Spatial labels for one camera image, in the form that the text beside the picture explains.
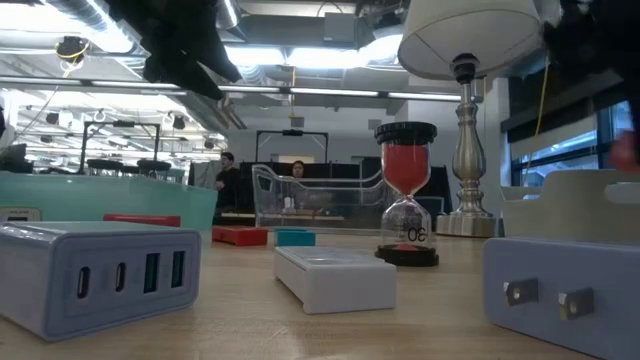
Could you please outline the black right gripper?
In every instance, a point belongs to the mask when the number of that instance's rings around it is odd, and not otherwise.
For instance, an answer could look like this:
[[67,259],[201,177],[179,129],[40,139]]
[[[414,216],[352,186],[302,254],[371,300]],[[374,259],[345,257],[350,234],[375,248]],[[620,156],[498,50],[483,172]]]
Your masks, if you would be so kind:
[[546,22],[542,36],[552,62],[567,77],[607,70],[627,83],[640,150],[640,0],[560,0],[558,23]]

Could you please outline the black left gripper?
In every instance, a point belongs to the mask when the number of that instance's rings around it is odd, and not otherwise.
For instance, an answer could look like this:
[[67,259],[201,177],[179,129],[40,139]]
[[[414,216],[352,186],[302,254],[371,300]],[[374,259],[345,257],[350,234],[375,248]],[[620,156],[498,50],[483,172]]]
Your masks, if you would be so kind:
[[113,19],[140,36],[149,53],[143,77],[211,99],[223,92],[204,70],[235,83],[242,78],[216,29],[218,0],[107,0]]

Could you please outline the red cube USB charger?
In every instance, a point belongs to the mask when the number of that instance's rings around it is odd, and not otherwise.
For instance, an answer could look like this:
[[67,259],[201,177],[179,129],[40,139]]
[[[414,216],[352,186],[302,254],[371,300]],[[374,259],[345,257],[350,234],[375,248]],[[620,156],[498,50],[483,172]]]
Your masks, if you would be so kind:
[[105,214],[103,220],[167,227],[180,227],[182,223],[181,217],[177,215]]

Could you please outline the red rectangular box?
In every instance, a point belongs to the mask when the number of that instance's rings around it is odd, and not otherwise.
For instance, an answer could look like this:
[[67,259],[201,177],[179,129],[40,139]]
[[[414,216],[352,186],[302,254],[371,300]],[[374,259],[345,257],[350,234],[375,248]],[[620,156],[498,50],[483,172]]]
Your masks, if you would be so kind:
[[212,241],[237,247],[266,246],[268,231],[257,227],[216,226],[212,228]]

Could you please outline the lavender plug charger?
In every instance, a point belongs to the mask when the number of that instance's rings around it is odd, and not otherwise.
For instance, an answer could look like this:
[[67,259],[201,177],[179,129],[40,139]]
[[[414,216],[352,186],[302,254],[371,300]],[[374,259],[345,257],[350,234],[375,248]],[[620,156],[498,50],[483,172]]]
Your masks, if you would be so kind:
[[604,360],[640,360],[640,246],[493,238],[488,320]]

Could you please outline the blue digital clock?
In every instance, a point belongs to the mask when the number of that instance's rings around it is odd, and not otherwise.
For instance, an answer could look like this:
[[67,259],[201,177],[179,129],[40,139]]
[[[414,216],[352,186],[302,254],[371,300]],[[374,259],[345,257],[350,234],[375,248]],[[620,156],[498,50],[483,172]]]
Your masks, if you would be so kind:
[[276,246],[315,246],[316,234],[306,229],[277,229]]

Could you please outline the red sand hourglass black caps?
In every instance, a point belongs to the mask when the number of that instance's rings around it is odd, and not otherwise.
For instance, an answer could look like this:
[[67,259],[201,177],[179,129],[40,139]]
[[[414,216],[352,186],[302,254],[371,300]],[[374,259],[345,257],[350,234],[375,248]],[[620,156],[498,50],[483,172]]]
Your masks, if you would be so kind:
[[430,180],[430,145],[437,127],[426,122],[380,125],[374,136],[381,146],[381,172],[399,198],[382,214],[381,238],[375,255],[402,267],[434,267],[439,255],[432,244],[432,216],[415,199]]

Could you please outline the green white USB charger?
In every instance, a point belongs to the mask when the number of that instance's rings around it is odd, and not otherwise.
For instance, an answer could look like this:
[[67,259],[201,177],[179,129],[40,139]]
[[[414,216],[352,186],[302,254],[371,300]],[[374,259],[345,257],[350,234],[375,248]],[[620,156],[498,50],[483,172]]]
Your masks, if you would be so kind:
[[0,207],[0,222],[40,221],[41,211],[31,207]]

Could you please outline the dark office chair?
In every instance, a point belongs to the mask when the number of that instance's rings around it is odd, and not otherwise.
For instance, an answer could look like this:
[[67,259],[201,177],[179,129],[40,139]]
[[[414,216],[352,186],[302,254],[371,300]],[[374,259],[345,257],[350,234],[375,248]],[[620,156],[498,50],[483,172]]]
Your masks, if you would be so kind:
[[416,196],[415,200],[429,213],[432,228],[435,228],[437,217],[445,213],[445,199],[437,196]]

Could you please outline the white plastic bin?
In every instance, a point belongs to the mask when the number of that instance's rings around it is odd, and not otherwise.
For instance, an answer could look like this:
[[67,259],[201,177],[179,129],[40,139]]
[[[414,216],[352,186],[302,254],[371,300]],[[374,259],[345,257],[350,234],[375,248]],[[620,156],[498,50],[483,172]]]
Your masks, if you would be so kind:
[[561,170],[501,194],[507,237],[640,245],[640,174]]

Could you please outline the ceiling light strip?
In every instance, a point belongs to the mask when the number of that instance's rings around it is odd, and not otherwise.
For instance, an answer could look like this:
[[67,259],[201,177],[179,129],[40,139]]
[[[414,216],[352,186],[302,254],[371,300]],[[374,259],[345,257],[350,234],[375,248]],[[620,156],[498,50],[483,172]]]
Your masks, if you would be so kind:
[[[117,80],[93,80],[93,79],[69,79],[54,77],[21,77],[0,75],[0,83],[7,85],[27,85],[27,86],[67,86],[67,87],[95,87],[113,88],[140,91],[160,91],[166,93],[183,93],[185,88],[173,84],[147,83],[134,81]],[[444,101],[455,102],[461,99],[460,95],[446,93],[414,93],[400,91],[374,91],[374,90],[351,90],[351,89],[330,89],[330,88],[308,88],[308,87],[288,87],[288,86],[250,86],[250,85],[219,85],[223,92],[246,93],[246,94],[282,94],[282,95],[317,95],[317,96],[338,96],[357,98],[379,98],[392,100],[414,100],[414,101]]]

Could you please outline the grey ceiling unit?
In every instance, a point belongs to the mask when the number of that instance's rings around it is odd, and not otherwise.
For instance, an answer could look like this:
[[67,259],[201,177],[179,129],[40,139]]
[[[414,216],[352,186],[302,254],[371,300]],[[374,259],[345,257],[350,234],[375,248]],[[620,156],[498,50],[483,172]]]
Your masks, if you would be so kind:
[[324,34],[325,42],[353,43],[355,41],[356,19],[352,14],[325,13]]

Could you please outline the teal translucent plastic bin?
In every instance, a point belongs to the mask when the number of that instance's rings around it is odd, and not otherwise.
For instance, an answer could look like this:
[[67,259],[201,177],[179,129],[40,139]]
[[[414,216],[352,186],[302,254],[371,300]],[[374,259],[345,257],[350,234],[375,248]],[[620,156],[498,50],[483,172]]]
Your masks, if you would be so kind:
[[174,215],[207,231],[217,193],[146,177],[18,174],[0,171],[0,207],[36,208],[44,221],[99,221],[105,214]]

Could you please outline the clear plastic bin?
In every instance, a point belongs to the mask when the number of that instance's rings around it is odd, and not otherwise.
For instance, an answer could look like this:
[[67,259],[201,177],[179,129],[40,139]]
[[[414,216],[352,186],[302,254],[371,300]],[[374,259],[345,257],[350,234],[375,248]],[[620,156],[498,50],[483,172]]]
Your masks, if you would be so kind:
[[302,178],[252,167],[255,224],[270,229],[377,235],[398,193],[380,172],[365,179]]

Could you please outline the silver table lamp white shade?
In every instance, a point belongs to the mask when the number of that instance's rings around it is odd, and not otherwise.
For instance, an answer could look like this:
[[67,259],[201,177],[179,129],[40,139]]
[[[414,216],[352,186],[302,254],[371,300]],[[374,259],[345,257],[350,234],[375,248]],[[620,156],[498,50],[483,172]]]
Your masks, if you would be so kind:
[[476,129],[473,81],[513,65],[538,45],[540,18],[533,0],[411,0],[398,60],[424,79],[456,81],[459,137],[452,171],[459,206],[436,220],[444,236],[490,238],[497,218],[482,206],[486,157]]

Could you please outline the lavender multiport USB charger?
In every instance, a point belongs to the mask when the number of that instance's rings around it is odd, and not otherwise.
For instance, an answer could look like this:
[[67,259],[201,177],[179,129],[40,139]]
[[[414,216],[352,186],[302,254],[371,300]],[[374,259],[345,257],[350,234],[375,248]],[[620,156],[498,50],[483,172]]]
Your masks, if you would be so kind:
[[201,248],[180,227],[0,223],[0,317],[59,341],[188,308]]

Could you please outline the white flat rectangular device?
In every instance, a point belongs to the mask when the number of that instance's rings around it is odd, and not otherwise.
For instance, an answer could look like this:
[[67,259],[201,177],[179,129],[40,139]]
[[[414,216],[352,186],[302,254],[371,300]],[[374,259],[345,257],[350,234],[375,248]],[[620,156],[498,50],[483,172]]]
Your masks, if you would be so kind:
[[397,268],[357,250],[291,246],[274,249],[274,276],[307,314],[396,307]]

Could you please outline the dark window frame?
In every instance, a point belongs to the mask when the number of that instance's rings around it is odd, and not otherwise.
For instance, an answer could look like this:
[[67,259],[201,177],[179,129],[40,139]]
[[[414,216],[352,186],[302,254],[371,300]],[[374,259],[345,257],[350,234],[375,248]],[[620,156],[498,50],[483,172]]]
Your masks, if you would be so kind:
[[605,72],[567,82],[553,71],[508,79],[503,183],[534,187],[555,171],[612,169],[609,151],[632,128],[622,81]]

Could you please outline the black rig frame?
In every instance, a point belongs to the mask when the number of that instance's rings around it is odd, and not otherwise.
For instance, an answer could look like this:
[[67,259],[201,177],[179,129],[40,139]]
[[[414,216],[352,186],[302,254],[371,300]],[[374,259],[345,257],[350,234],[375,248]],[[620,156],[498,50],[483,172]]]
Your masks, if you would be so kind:
[[322,136],[324,138],[324,144],[321,146],[324,150],[324,162],[325,163],[329,163],[329,133],[327,132],[310,132],[310,131],[303,131],[303,130],[299,130],[299,129],[289,129],[289,130],[257,130],[256,131],[256,136],[255,136],[255,146],[254,146],[254,162],[258,162],[259,161],[259,157],[260,157],[260,147],[262,146],[260,143],[260,137],[263,134],[269,134],[269,135],[281,135],[281,136],[285,136],[285,137],[303,137],[303,136]]
[[82,133],[82,145],[81,145],[81,154],[80,154],[80,165],[78,174],[85,174],[85,161],[87,155],[87,143],[91,136],[94,136],[91,133],[90,127],[96,125],[98,130],[104,128],[105,126],[112,126],[114,128],[135,128],[142,127],[144,130],[147,130],[147,127],[153,127],[155,129],[155,134],[151,137],[154,140],[154,148],[153,148],[153,160],[158,160],[158,152],[159,152],[159,144],[160,144],[160,135],[161,135],[161,125],[157,123],[144,123],[144,122],[135,122],[132,120],[114,120],[114,121],[86,121],[83,122],[83,133]]

